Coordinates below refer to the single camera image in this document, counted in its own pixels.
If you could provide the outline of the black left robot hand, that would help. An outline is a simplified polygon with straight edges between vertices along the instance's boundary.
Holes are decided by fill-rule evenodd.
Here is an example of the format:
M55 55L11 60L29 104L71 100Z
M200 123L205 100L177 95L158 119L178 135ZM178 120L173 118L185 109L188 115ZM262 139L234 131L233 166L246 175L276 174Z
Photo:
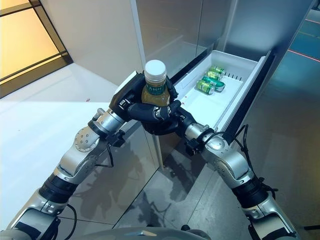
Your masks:
M156 106L142 102L142 91L145 85L144 74L134 72L134 76L124 81L124 86L114 94L109 108L125 122L136 120L155 124L168 121L181 106L181 102L177 100L178 93L175 87L166 78L165 87L170 96L169 104Z

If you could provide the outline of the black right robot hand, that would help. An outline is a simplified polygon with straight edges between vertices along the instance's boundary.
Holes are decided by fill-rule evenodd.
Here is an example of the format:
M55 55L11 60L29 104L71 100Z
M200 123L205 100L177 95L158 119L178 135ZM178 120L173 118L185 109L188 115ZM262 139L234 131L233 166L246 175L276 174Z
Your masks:
M181 107L179 100L173 101L170 105L170 114L167 120L158 123L142 122L143 128L150 134L155 136L163 136L176 133L179 137L184 137L189 125L196 124L191 113Z

